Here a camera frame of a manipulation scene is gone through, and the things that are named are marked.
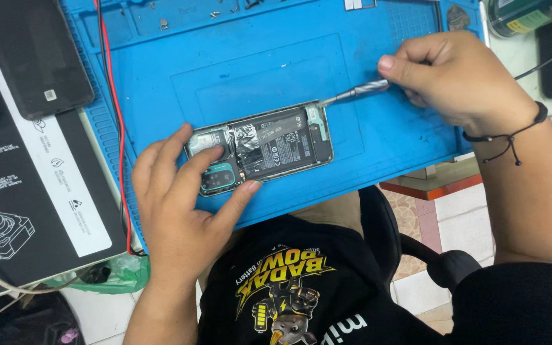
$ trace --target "green bottle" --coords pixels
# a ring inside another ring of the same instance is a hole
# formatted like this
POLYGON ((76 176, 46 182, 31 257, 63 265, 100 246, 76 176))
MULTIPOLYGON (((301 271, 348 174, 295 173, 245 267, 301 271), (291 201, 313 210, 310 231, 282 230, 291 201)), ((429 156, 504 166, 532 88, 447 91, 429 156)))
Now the green bottle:
POLYGON ((525 34, 552 22, 552 0, 489 0, 487 14, 494 34, 525 34))

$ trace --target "black office chair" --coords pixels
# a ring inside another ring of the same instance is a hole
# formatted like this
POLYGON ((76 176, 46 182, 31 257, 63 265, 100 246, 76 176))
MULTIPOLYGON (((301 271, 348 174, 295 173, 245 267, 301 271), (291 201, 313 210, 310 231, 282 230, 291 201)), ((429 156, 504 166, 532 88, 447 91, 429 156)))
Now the black office chair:
POLYGON ((372 185, 358 192, 364 239, 379 267, 385 271, 383 283, 387 290, 403 254, 427 263, 429 277, 451 293, 468 274, 481 268, 466 252, 449 250, 438 254, 416 239, 400 233, 393 209, 378 187, 372 185))

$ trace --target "tiled floor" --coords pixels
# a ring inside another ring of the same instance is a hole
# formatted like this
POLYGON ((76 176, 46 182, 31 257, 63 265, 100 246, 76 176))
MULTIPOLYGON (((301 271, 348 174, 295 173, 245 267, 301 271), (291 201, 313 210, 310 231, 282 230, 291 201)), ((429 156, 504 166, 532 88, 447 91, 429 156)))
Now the tiled floor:
MULTIPOLYGON (((482 185, 438 200, 423 201, 385 191, 400 232, 437 252, 464 250, 481 266, 493 264, 494 246, 482 185)), ((424 263, 403 256, 391 283, 391 296, 402 307, 440 333, 452 330, 453 308, 447 289, 436 286, 424 263)), ((142 292, 97 295, 66 288, 63 294, 76 313, 87 344, 120 345, 129 318, 142 292)), ((197 305, 201 293, 197 294, 197 305)))

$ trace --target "small screw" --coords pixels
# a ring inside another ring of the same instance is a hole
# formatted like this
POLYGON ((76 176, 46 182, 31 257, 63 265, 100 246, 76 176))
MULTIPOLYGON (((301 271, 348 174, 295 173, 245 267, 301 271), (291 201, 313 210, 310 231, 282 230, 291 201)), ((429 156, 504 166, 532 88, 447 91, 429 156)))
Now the small screw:
POLYGON ((160 19, 159 20, 159 30, 163 31, 163 30, 167 30, 169 29, 169 26, 167 26, 167 20, 165 20, 164 18, 160 19))
POLYGON ((249 3, 248 5, 244 6, 244 9, 246 10, 249 10, 251 9, 252 7, 256 6, 259 4, 259 0, 255 0, 254 3, 249 3))

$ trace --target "black smartphone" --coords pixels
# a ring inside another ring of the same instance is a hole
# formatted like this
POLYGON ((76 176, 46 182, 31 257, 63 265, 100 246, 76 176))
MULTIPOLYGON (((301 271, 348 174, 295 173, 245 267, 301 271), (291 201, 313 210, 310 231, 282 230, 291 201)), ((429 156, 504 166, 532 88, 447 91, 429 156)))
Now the black smartphone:
POLYGON ((27 120, 95 97, 57 0, 0 0, 0 67, 27 120))
POLYGON ((233 190, 316 168, 334 159, 325 107, 318 100, 195 129, 185 145, 191 158, 222 145, 223 154, 202 175, 199 194, 233 190))

